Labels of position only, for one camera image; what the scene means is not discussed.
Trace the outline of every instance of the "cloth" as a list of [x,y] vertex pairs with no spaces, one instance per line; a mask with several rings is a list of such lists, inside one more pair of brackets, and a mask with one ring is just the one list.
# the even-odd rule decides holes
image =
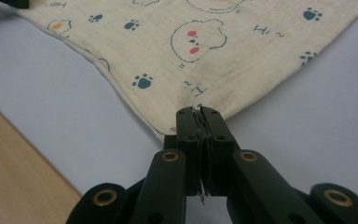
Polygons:
[[93,62],[155,134],[175,113],[224,119],[314,59],[358,0],[31,0],[24,19]]

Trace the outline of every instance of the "cream cloth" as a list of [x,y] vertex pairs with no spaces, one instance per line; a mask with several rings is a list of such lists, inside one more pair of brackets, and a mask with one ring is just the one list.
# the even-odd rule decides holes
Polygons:
[[17,12],[93,62],[162,138],[183,107],[227,119],[260,99],[358,17],[358,0],[31,0]]

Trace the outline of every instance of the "round joint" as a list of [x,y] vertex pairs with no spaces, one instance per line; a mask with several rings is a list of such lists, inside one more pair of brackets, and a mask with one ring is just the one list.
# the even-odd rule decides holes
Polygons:
[[114,202],[117,198],[117,193],[112,189],[102,189],[98,191],[92,198],[92,202],[100,207],[107,206]]
[[350,207],[353,205],[353,201],[348,195],[336,189],[327,189],[324,191],[324,197],[330,202],[342,207]]
[[244,151],[240,154],[240,156],[245,161],[257,161],[257,155],[250,151]]
[[176,152],[168,151],[162,154],[162,159],[165,161],[177,161],[179,155]]

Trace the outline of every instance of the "wooden floor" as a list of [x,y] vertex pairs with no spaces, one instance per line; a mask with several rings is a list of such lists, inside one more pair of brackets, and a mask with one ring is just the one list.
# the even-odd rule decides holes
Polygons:
[[65,223],[79,199],[0,114],[0,223]]

